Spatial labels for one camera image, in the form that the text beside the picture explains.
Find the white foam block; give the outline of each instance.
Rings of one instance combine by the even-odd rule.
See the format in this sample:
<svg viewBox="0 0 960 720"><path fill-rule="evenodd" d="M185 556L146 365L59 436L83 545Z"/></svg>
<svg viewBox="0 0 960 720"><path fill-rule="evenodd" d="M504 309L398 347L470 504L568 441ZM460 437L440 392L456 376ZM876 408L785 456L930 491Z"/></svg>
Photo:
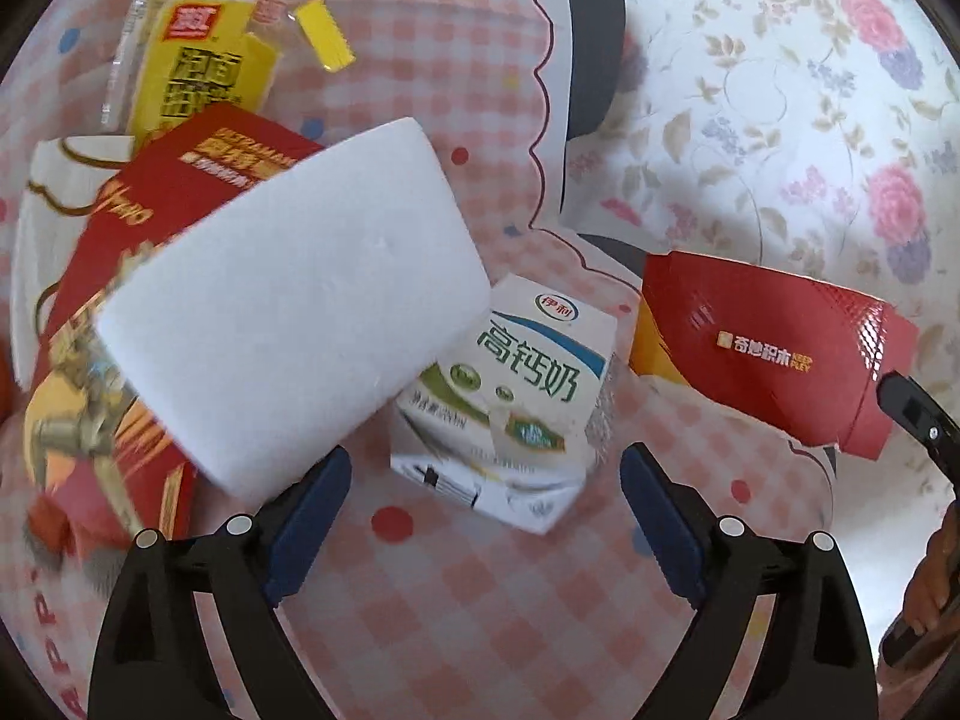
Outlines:
<svg viewBox="0 0 960 720"><path fill-rule="evenodd" d="M186 454L256 507L488 306L433 148L401 119L202 220L117 290L97 329Z"/></svg>

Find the milk carton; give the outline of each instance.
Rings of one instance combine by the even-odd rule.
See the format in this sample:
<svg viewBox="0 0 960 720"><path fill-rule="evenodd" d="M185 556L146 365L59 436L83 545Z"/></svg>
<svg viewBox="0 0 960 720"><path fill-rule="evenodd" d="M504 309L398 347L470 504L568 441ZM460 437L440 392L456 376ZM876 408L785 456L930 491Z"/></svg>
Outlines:
<svg viewBox="0 0 960 720"><path fill-rule="evenodd" d="M596 463L586 429L615 334L608 314L507 276L491 312L397 399L392 468L546 533Z"/></svg>

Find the green circular badge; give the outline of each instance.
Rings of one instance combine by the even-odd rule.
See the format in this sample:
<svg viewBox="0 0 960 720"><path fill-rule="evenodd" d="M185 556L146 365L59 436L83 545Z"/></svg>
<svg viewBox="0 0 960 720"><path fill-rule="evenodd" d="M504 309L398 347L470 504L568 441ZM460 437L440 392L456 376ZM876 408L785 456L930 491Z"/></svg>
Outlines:
<svg viewBox="0 0 960 720"><path fill-rule="evenodd" d="M467 392L475 392L480 389L480 374L469 365L454 365L450 368L450 381Z"/></svg>

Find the pink gingham pattern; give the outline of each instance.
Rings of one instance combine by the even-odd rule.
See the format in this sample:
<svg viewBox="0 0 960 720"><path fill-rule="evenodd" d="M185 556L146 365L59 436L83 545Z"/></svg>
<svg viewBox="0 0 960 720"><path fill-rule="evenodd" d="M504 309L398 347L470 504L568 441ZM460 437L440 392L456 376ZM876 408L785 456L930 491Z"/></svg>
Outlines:
<svg viewBox="0 0 960 720"><path fill-rule="evenodd" d="M569 63L569 20L558 0L327 1L357 63L330 76L306 50L290 50L264 113L323 143L416 117L491 279L513 271L619 317L624 354L637 281L557 226L566 89L549 71ZM30 37L0 87L4 196L18 196L37 140L96 131L127 3L57 0ZM79 42L68 39L71 29L82 30ZM304 589L282 607L340 716L632 717L692 616L669 593L619 492L616 455L633 440L648 442L673 478L697 485L717 512L739 514L762 533L804 538L829 523L829 476L775 431L629 373L618 380L616 404L611 458L545 538L390 472L382 415L347 441L352 492ZM32 566L20 540L31 494L17 440L5 451L0 614L42 685L79 716L104 603L77 567L51 575ZM734 482L750 496L734 499ZM385 507L411 518L406 541L376 536L371 519ZM205 495L198 509L200 529L233 511ZM718 716L743 695L765 614L758 607ZM232 711L253 716L222 644L213 650Z"/></svg>

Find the floral fabric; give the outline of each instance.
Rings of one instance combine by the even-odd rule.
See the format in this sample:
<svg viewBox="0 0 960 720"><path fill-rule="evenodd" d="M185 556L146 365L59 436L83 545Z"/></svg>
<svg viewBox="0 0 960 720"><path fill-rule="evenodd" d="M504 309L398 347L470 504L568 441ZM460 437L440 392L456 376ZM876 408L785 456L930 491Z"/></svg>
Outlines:
<svg viewBox="0 0 960 720"><path fill-rule="evenodd" d="M955 409L958 79L914 0L627 0L617 95L570 143L562 219L889 300L920 328L913 375ZM920 467L904 437L887 452Z"/></svg>

